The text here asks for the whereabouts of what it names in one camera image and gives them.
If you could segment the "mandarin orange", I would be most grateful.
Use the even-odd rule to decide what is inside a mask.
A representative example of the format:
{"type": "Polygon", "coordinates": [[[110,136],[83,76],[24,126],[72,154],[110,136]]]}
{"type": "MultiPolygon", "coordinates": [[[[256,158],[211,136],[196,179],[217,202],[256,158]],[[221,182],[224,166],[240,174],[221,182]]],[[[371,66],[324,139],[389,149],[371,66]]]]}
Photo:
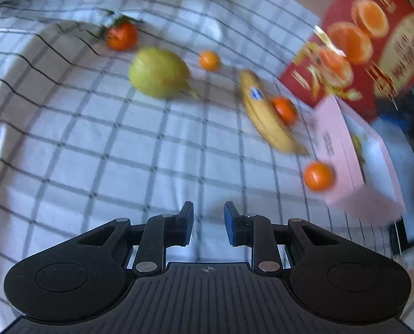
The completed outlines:
{"type": "Polygon", "coordinates": [[[303,181],[311,191],[327,191],[334,186],[335,180],[333,167],[322,161],[313,161],[303,169],[303,181]]]}

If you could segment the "mandarin with green stem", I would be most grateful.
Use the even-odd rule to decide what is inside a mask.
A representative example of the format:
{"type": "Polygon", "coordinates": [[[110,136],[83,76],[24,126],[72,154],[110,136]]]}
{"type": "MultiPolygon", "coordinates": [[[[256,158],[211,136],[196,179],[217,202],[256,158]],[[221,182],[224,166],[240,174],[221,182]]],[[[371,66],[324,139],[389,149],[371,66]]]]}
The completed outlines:
{"type": "Polygon", "coordinates": [[[292,126],[298,121],[298,111],[295,105],[286,97],[274,97],[271,100],[274,109],[287,126],[292,126]]]}

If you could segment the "banana with blue sticker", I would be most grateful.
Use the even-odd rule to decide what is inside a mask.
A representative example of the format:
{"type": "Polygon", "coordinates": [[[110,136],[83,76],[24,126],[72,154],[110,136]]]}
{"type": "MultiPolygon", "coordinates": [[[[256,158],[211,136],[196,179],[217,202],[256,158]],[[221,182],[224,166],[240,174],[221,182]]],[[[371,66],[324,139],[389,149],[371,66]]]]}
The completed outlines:
{"type": "Polygon", "coordinates": [[[239,72],[239,87],[248,118],[268,144],[279,152],[309,154],[307,148],[295,140],[266,98],[261,80],[253,71],[245,69],[239,72]]]}

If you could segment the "green pear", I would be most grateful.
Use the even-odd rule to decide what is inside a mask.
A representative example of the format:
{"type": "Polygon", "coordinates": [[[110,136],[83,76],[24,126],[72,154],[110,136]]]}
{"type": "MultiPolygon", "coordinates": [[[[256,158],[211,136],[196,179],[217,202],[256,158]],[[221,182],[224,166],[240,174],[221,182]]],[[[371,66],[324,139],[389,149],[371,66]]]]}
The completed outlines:
{"type": "Polygon", "coordinates": [[[128,68],[132,86],[157,99],[170,99],[182,93],[197,98],[190,78],[187,64],[176,53],[163,48],[141,48],[128,68]]]}
{"type": "Polygon", "coordinates": [[[350,137],[351,137],[354,149],[355,149],[355,154],[357,156],[358,163],[363,164],[365,162],[365,160],[364,160],[363,154],[362,154],[361,141],[360,141],[360,139],[358,139],[358,137],[355,134],[350,134],[350,137]]]}

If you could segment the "small kumquat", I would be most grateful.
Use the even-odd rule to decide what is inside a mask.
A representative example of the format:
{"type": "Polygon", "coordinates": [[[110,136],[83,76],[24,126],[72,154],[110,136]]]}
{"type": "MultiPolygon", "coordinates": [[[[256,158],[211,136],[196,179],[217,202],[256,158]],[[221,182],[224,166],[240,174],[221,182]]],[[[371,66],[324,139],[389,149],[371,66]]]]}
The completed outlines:
{"type": "Polygon", "coordinates": [[[220,68],[220,57],[214,51],[202,51],[199,54],[198,62],[201,68],[208,72],[217,71],[220,68]]]}

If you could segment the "leafy mandarin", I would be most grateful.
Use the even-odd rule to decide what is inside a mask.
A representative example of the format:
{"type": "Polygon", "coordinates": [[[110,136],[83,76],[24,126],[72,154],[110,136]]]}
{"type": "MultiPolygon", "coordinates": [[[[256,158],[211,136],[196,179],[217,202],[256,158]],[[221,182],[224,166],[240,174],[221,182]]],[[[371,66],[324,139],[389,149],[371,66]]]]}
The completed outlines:
{"type": "Polygon", "coordinates": [[[138,27],[143,23],[126,15],[116,17],[109,26],[101,29],[101,37],[108,48],[114,51],[127,51],[132,49],[139,39],[138,27]]]}

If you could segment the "pink cardboard box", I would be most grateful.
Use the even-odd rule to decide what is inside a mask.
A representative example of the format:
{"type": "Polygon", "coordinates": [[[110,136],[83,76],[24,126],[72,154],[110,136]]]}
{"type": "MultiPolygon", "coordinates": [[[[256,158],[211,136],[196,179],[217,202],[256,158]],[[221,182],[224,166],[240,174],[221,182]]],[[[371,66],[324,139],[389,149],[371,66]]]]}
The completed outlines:
{"type": "Polygon", "coordinates": [[[380,135],[340,98],[324,98],[313,111],[318,160],[333,167],[336,182],[324,192],[332,210],[376,227],[390,225],[405,212],[399,181],[380,135]],[[362,144],[358,163],[350,134],[362,144]]]}

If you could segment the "checkered white tablecloth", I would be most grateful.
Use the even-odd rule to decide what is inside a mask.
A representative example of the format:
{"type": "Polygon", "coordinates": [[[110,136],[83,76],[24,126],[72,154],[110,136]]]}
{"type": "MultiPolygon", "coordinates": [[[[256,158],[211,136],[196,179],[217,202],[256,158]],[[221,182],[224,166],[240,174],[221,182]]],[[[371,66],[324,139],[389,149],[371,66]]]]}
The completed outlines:
{"type": "Polygon", "coordinates": [[[318,24],[295,0],[0,0],[0,332],[14,318],[3,280],[15,263],[116,219],[134,224],[191,201],[190,244],[171,261],[247,261],[228,244],[224,203],[285,223],[307,219],[383,255],[386,229],[329,210],[304,185],[308,158],[281,154],[254,129],[241,69],[271,94],[318,24]],[[190,67],[199,95],[157,100],[127,72],[98,28],[130,15],[141,47],[166,48],[190,67]],[[200,67],[214,51],[220,68],[200,67]]]}

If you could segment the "red snack bag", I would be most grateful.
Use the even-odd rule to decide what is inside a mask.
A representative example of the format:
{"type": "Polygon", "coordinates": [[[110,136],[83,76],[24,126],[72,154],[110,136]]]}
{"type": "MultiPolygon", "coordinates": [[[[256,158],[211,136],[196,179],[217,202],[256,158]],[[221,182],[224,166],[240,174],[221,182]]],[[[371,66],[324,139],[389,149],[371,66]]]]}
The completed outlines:
{"type": "Polygon", "coordinates": [[[334,0],[279,80],[311,107],[334,95],[372,121],[380,100],[395,100],[414,83],[414,7],[334,0]]]}

